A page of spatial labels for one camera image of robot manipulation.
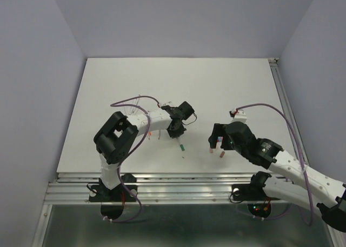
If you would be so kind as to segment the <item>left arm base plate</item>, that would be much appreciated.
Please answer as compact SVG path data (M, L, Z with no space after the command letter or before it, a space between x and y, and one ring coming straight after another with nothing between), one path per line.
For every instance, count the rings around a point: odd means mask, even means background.
M111 177L115 182L115 187L108 189L105 183L99 179L97 183L88 183L86 188L89 190L89 201L95 203L101 202L135 202L134 197L129 194L128 191L119 181L117 171Z

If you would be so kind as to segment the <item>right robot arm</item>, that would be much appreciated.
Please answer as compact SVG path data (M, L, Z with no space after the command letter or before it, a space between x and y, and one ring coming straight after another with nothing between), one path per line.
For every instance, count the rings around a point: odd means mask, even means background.
M234 150L251 164L266 169L253 175L246 193L254 198L278 198L306 208L330 227L345 232L345 183L305 165L279 144L255 137L246 124L243 110L233 110L230 116L229 124L214 124L208 142L214 149L218 138L222 138L223 150ZM276 179L269 171L289 181Z

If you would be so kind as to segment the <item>green capped marker pen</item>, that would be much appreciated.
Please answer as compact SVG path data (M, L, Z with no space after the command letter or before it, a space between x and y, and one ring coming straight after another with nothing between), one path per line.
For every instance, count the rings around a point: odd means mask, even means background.
M177 138L177 141L178 141L178 144L179 144L179 147L181 148L181 150L185 151L185 147L184 147L183 143L181 142L181 139Z

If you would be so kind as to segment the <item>blue capped marker pen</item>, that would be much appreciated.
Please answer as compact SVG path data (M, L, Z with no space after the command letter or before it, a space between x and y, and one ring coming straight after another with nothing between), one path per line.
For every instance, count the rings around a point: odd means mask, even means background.
M136 108L132 106L132 107L131 107L130 114L133 115L135 112L136 112Z

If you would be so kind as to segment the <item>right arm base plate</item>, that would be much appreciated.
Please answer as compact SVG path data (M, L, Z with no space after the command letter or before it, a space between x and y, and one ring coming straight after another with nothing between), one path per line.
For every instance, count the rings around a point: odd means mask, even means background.
M252 184L233 184L229 199L233 203L260 202L269 199L264 190Z

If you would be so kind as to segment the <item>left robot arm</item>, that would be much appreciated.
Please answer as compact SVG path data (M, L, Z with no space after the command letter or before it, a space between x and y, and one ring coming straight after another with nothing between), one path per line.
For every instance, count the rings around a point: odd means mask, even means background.
M101 159L101 193L107 200L113 201L120 196L119 167L131 154L131 149L137 149L132 145L138 136L142 136L142 143L149 132L165 130L170 138L179 138L186 130L183 122L195 115L186 101L179 106L164 105L152 112L141 111L140 115L114 112L94 136Z

